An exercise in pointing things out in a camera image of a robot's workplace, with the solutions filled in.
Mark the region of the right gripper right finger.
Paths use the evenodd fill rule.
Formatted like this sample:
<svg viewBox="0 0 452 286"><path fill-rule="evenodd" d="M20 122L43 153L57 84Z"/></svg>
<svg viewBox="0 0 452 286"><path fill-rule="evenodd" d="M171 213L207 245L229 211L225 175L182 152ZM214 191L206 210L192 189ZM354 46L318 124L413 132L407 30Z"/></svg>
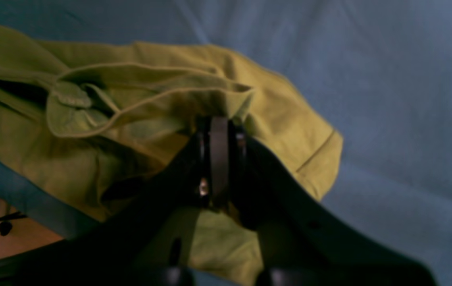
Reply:
<svg viewBox="0 0 452 286"><path fill-rule="evenodd" d="M212 118L212 204L257 232L258 286L434 286L430 271L315 201L240 122Z"/></svg>

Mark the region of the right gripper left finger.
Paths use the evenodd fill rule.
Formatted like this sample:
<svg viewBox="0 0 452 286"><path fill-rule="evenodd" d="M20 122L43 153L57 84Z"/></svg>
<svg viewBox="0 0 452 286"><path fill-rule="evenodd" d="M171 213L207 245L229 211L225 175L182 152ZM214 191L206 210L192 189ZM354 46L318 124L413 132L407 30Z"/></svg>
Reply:
<svg viewBox="0 0 452 286"><path fill-rule="evenodd" d="M191 286L181 258L208 207L213 118L119 214L73 240L0 260L0 286Z"/></svg>

